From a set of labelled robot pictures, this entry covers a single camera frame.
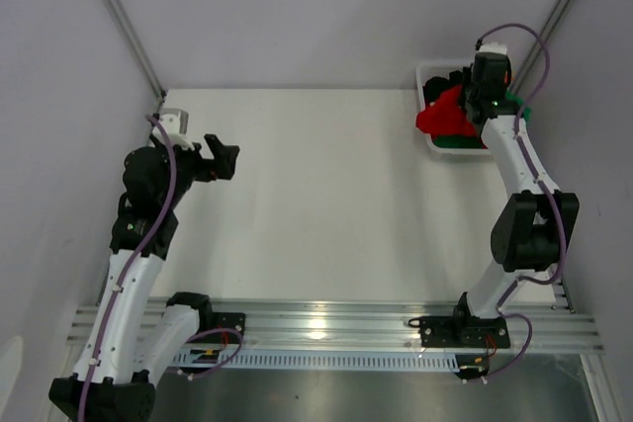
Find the white plastic basket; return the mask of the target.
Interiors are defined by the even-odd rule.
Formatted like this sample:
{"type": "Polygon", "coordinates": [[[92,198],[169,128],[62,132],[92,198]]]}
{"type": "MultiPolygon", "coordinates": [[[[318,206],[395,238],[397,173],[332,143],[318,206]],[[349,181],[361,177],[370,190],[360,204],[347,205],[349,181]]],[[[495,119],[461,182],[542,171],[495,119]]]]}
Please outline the white plastic basket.
{"type": "MultiPolygon", "coordinates": [[[[467,66],[470,60],[465,57],[449,57],[439,59],[423,60],[415,69],[416,86],[418,92],[418,102],[420,111],[426,109],[425,95],[423,93],[423,85],[434,76],[448,76],[450,72],[461,70],[467,66]]],[[[438,147],[433,143],[429,134],[424,134],[424,141],[430,154],[435,159],[443,160],[482,160],[491,161],[492,156],[485,148],[445,148],[438,147]]]]}

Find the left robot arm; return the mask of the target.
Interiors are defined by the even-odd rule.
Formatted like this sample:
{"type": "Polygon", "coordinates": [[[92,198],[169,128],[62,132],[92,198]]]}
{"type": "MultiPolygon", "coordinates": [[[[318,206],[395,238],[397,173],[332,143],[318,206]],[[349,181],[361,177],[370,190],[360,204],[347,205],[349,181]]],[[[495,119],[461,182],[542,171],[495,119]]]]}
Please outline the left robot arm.
{"type": "Polygon", "coordinates": [[[125,191],[112,229],[103,299],[72,373],[52,381],[50,402],[71,421],[147,421],[156,388],[181,348],[217,337],[223,346],[243,344],[243,327],[215,315],[207,295],[179,292],[159,323],[139,336],[154,282],[166,263],[178,219],[175,208],[195,182],[229,180],[239,147],[216,135],[201,144],[153,138],[124,161],[125,191]]]}

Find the corner metal profile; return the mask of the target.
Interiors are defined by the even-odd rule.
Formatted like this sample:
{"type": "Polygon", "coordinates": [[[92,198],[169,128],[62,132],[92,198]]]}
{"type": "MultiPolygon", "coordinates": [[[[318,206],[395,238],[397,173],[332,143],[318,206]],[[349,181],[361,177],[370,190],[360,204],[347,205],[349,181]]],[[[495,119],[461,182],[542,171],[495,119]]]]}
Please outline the corner metal profile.
{"type": "Polygon", "coordinates": [[[147,52],[136,32],[135,27],[125,9],[122,0],[101,0],[108,11],[115,27],[128,49],[131,57],[139,68],[152,95],[160,102],[165,96],[165,90],[155,72],[147,52]]]}
{"type": "MultiPolygon", "coordinates": [[[[543,26],[539,31],[539,37],[544,43],[548,43],[562,26],[567,14],[573,6],[575,0],[555,0],[543,26]]],[[[542,51],[538,41],[534,41],[530,50],[523,60],[516,79],[513,83],[513,90],[518,91],[528,79],[531,71],[538,62],[539,54],[542,51]]]]}

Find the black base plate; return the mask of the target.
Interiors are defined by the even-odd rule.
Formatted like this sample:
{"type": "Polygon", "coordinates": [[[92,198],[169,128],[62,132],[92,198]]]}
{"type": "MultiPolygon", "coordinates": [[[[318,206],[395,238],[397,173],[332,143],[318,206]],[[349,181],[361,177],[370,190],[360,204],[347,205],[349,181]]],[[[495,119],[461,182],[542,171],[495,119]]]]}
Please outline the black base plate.
{"type": "Polygon", "coordinates": [[[473,316],[422,316],[411,318],[409,328],[418,330],[421,346],[454,349],[508,349],[509,332],[503,318],[482,319],[473,316]]]}
{"type": "Polygon", "coordinates": [[[211,318],[207,318],[200,326],[198,333],[203,333],[212,329],[219,329],[219,332],[199,337],[195,343],[230,345],[239,342],[238,337],[233,333],[244,334],[246,328],[246,315],[240,312],[215,312],[211,318]]]}

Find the red t shirt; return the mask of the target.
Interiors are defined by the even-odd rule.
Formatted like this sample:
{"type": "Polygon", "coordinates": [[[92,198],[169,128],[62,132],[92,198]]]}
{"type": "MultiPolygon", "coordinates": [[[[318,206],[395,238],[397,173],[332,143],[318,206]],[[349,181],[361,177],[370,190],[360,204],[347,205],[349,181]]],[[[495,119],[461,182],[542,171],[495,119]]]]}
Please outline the red t shirt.
{"type": "Polygon", "coordinates": [[[415,119],[420,131],[435,136],[477,137],[475,128],[459,106],[462,87],[453,86],[431,101],[424,98],[424,108],[415,119]]]}

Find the black t shirt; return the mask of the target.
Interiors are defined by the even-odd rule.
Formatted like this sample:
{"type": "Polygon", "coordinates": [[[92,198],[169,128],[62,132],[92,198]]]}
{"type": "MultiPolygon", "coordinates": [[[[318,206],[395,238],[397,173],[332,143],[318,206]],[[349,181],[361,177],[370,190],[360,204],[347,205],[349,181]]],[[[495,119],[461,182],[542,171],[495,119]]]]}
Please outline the black t shirt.
{"type": "Polygon", "coordinates": [[[447,75],[432,75],[422,86],[424,105],[430,107],[442,94],[450,92],[454,102],[459,107],[463,107],[465,104],[463,86],[468,83],[470,76],[470,66],[452,70],[447,75]]]}

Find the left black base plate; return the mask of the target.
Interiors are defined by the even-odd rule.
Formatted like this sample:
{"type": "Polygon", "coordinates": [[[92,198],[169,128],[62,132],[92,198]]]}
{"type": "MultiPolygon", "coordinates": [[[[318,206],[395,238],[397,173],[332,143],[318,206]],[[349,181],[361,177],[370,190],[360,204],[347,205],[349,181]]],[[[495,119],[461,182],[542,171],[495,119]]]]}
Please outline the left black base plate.
{"type": "Polygon", "coordinates": [[[238,337],[233,333],[244,334],[246,328],[246,315],[240,312],[215,312],[211,318],[207,318],[200,326],[198,333],[203,333],[212,329],[219,329],[219,332],[199,337],[195,343],[230,345],[239,342],[238,337]]]}

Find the aluminium mounting rail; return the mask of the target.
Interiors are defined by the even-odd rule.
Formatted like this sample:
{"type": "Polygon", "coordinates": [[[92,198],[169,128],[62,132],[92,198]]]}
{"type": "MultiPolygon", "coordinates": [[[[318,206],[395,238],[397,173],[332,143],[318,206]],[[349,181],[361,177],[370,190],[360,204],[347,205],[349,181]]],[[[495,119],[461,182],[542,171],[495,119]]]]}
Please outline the aluminium mounting rail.
{"type": "MultiPolygon", "coordinates": [[[[337,302],[214,300],[215,312],[245,315],[249,349],[400,352],[418,345],[414,317],[444,315],[449,304],[405,302],[337,302]]],[[[604,346],[594,318],[553,305],[515,304],[508,313],[527,316],[533,326],[530,354],[602,354],[604,346]]]]}

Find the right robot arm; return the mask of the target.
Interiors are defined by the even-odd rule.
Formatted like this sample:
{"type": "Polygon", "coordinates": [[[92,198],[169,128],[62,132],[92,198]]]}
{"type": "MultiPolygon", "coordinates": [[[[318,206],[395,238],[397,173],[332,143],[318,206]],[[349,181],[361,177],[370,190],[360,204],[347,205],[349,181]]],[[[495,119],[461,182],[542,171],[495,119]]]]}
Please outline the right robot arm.
{"type": "Polygon", "coordinates": [[[467,347],[502,331],[501,311],[523,284],[560,278],[580,210],[578,197],[562,191],[538,158],[523,108],[506,96],[509,73],[506,53],[485,50],[464,71],[460,105],[507,194],[491,232],[493,261],[454,310],[453,338],[467,347]]]}

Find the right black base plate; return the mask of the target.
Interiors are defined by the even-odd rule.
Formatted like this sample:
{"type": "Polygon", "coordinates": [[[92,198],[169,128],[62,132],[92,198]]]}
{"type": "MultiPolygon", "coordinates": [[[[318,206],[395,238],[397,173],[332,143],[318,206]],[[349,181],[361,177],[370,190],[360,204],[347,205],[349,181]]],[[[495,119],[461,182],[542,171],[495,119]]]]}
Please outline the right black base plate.
{"type": "Polygon", "coordinates": [[[409,328],[418,330],[421,346],[454,349],[508,349],[509,332],[503,318],[482,319],[473,316],[422,316],[411,318],[409,328]]]}

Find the right corner metal profile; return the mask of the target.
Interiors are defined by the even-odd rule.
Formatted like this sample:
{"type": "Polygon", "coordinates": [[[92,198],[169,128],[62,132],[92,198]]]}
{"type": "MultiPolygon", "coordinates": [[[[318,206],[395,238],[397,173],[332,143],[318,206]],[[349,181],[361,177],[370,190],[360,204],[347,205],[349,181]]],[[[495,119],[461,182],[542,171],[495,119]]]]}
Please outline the right corner metal profile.
{"type": "MultiPolygon", "coordinates": [[[[562,26],[567,14],[573,6],[575,0],[555,0],[543,26],[539,31],[539,37],[544,43],[548,43],[562,26]]],[[[523,60],[516,79],[513,83],[513,90],[518,91],[528,79],[531,71],[538,62],[539,54],[542,51],[538,41],[534,41],[530,50],[523,60]]]]}

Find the left corner metal profile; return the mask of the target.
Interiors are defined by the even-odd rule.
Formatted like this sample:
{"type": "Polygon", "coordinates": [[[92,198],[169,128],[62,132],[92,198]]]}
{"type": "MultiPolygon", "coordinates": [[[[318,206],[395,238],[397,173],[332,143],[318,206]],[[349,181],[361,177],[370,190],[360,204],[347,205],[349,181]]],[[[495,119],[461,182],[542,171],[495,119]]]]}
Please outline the left corner metal profile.
{"type": "Polygon", "coordinates": [[[165,90],[155,72],[147,52],[136,32],[135,27],[125,9],[122,0],[101,0],[108,11],[115,27],[128,49],[131,57],[139,68],[152,95],[160,102],[165,96],[165,90]]]}

